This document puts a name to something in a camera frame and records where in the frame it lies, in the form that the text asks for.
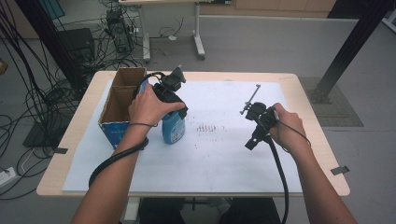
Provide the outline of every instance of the power strip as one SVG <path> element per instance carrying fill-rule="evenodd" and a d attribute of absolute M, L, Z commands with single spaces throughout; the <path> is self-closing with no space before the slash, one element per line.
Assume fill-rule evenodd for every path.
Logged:
<path fill-rule="evenodd" d="M 12 180 L 18 178 L 17 175 L 15 174 L 13 167 L 9 167 L 7 170 L 8 170 L 8 173 L 6 173 L 6 171 L 3 171 L 2 173 L 0 173 L 0 188 L 5 186 Z"/>

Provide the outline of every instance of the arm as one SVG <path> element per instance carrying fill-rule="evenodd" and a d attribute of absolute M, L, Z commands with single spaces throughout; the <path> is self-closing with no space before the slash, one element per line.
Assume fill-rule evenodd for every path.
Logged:
<path fill-rule="evenodd" d="M 289 113 L 280 104 L 275 108 L 280 121 L 305 135 L 303 122 L 297 114 Z M 281 123 L 272 128 L 270 134 L 296 162 L 310 223 L 357 223 L 321 170 L 311 146 Z"/>
<path fill-rule="evenodd" d="M 166 113 L 183 107 L 183 103 L 161 102 L 148 84 L 145 92 L 138 94 L 129 106 L 130 121 L 156 124 Z M 129 126 L 114 154 L 142 143 L 149 130 L 150 127 L 145 125 Z M 75 213 L 73 223 L 119 222 L 128 199 L 137 156 L 138 152 L 114 162 L 96 177 Z"/>

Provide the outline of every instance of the metal stand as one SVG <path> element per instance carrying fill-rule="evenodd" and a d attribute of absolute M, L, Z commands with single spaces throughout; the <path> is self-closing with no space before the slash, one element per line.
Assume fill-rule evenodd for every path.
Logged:
<path fill-rule="evenodd" d="M 204 46 L 202 45 L 202 40 L 201 37 L 199 36 L 199 11 L 200 11 L 200 5 L 199 3 L 195 3 L 195 30 L 192 31 L 192 34 L 194 36 L 194 41 L 195 41 L 195 46 L 197 47 L 198 50 L 198 55 L 202 57 L 202 59 L 205 59 L 205 51 L 204 51 Z"/>
<path fill-rule="evenodd" d="M 387 14 L 393 2 L 394 0 L 371 1 L 370 6 L 353 28 L 317 87 L 312 91 L 308 91 L 311 103 L 327 104 L 330 102 L 328 95 L 332 87 L 334 87 L 337 80 L 343 75 L 361 47 Z"/>
<path fill-rule="evenodd" d="M 145 15 L 142 6 L 137 7 L 137 12 L 139 13 L 140 26 L 143 34 L 143 61 L 147 63 L 151 58 L 149 54 L 149 33 L 146 32 Z"/>

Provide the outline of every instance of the black pole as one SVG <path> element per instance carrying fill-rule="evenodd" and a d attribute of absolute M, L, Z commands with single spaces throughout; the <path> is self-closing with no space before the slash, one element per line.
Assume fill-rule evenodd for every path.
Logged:
<path fill-rule="evenodd" d="M 52 19 L 41 6 L 39 0 L 15 0 L 30 22 L 41 41 L 46 46 L 52 58 L 59 65 L 70 86 L 75 90 L 78 98 L 82 98 L 88 87 L 82 76 L 82 70 L 68 54 L 64 44 L 57 35 Z"/>
<path fill-rule="evenodd" d="M 338 51 L 319 84 L 314 90 L 308 91 L 308 97 L 313 104 L 329 103 L 328 95 L 335 83 L 385 17 L 394 1 L 371 0 L 370 5 L 353 28 L 343 47 Z"/>

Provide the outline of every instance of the hand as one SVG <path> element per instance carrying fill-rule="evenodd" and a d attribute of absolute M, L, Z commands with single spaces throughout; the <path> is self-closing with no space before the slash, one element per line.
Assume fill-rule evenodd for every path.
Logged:
<path fill-rule="evenodd" d="M 136 98 L 129 106 L 131 123 L 146 123 L 155 125 L 167 113 L 184 108 L 184 103 L 164 103 L 160 101 L 154 93 L 150 84 L 146 85 L 143 93 L 137 94 Z"/>
<path fill-rule="evenodd" d="M 279 145 L 287 149 L 292 156 L 302 150 L 302 148 L 310 148 L 306 139 L 298 134 L 305 136 L 303 121 L 298 117 L 298 114 L 290 113 L 281 104 L 275 104 L 274 108 L 280 122 L 270 130 L 271 137 Z"/>

